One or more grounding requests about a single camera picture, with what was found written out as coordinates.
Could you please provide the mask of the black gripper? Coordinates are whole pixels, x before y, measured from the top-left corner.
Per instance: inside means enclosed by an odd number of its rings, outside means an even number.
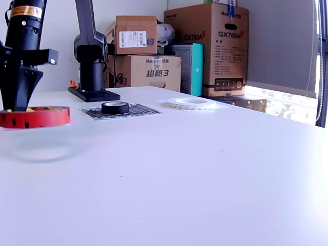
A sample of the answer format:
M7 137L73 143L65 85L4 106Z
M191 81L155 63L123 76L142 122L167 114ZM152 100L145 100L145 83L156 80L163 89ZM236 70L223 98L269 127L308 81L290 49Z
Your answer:
M14 50L11 64L1 65L1 95L5 110L26 111L31 95L43 76L34 66L58 62L58 51Z

